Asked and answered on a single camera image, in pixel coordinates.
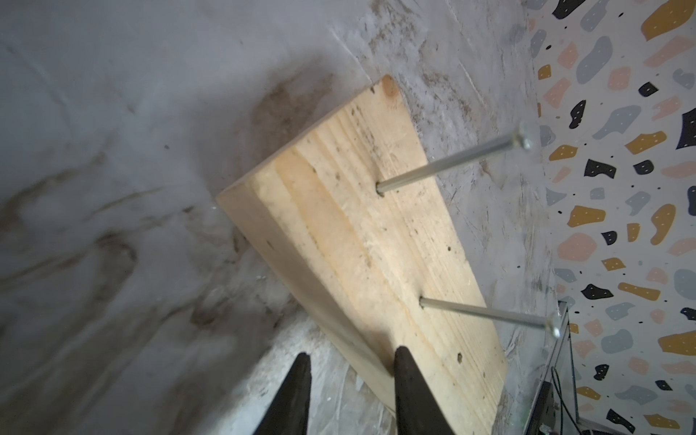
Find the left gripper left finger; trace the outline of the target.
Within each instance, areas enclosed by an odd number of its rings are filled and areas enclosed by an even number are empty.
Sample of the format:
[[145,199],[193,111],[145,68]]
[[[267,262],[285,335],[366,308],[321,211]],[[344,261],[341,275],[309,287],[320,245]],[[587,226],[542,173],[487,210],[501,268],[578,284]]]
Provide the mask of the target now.
[[299,353],[254,435],[306,435],[311,388],[310,355]]

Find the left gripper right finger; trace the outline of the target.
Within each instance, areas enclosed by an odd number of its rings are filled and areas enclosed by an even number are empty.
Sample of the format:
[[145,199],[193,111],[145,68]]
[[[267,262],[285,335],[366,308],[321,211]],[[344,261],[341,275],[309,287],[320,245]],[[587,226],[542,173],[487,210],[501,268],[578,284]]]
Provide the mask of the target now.
[[396,349],[393,371],[397,433],[453,435],[449,422],[406,346]]

